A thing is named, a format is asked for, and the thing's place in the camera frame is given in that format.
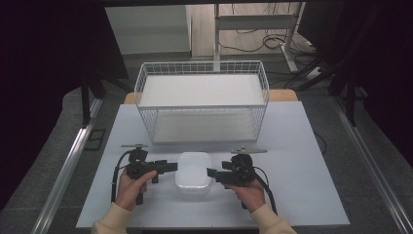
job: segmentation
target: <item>handheld controller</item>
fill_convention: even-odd
[[[231,162],[222,161],[222,169],[229,170],[230,172],[219,172],[215,169],[206,168],[206,174],[209,177],[215,178],[216,182],[235,184],[237,186],[248,186],[250,182],[257,179],[268,193],[273,211],[277,213],[273,193],[271,192],[269,185],[266,184],[264,180],[255,172],[252,165],[252,158],[249,155],[252,153],[265,152],[267,152],[267,150],[245,148],[232,150],[231,153],[235,153],[237,155],[231,158]]]
[[[115,201],[116,197],[116,184],[118,179],[118,172],[120,170],[120,164],[122,159],[129,154],[129,164],[125,166],[127,175],[132,179],[138,179],[143,175],[156,171],[157,174],[155,177],[152,178],[152,183],[159,182],[159,175],[164,173],[176,172],[178,170],[177,163],[168,163],[167,160],[158,160],[153,162],[145,162],[146,156],[148,152],[142,150],[142,147],[147,147],[143,144],[134,144],[134,145],[122,145],[122,147],[134,147],[134,150],[127,151],[125,154],[122,155],[121,159],[118,162],[117,167],[115,168],[115,173],[113,175],[113,182],[112,182],[112,202]],[[139,193],[136,197],[136,204],[142,205],[143,204],[143,193]]]

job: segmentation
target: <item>beige sleeve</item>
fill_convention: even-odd
[[[131,212],[127,211],[115,203],[110,206],[109,212],[103,219],[94,222],[93,234],[125,234]]]
[[[268,204],[251,214],[262,234],[296,234],[285,218],[279,218]]]

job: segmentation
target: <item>hand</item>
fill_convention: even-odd
[[[234,184],[223,185],[235,191],[238,199],[244,203],[251,214],[265,204],[264,187],[256,179],[246,187],[238,187]]]
[[[126,170],[121,174],[118,197],[115,204],[128,211],[133,211],[136,206],[136,197],[139,193],[144,193],[147,190],[146,181],[153,178],[156,171],[149,172],[137,180],[131,179]]]

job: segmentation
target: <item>wall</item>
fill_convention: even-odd
[[[190,51],[185,6],[105,10],[122,55]]]

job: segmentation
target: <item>white wire basket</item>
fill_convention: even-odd
[[[134,98],[153,143],[257,141],[269,88],[261,61],[145,62]]]

